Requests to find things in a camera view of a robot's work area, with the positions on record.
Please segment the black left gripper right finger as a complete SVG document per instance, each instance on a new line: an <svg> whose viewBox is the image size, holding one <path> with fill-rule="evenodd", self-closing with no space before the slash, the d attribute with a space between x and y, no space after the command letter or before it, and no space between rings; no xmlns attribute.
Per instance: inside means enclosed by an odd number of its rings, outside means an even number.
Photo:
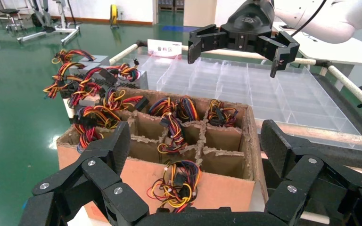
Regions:
<svg viewBox="0 0 362 226"><path fill-rule="evenodd" d="M273 120L263 121L260 137L281 179L266 213L294 226L308 202L315 200L346 226L362 226L362 173L331 160L309 140L284 133Z"/></svg>

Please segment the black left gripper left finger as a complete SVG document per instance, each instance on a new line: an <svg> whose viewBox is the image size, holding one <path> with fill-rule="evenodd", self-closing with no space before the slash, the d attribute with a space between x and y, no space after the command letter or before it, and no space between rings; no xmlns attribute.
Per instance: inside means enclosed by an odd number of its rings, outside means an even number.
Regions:
<svg viewBox="0 0 362 226"><path fill-rule="evenodd" d="M130 128L119 122L107 138L91 142L72 164L37 183L21 226L65 226L93 202L113 226L135 226L148 205L120 177L130 151Z"/></svg>

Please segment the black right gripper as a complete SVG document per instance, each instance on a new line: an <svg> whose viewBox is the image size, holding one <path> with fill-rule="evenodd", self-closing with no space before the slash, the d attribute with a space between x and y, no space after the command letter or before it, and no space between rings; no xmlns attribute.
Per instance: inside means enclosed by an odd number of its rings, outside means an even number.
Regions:
<svg viewBox="0 0 362 226"><path fill-rule="evenodd" d="M215 24L189 33L188 64L193 64L202 52L228 48L256 52L272 61L270 77L285 70L295 61L300 44L287 32L272 37L275 18L274 1L246 0L220 29Z"/></svg>

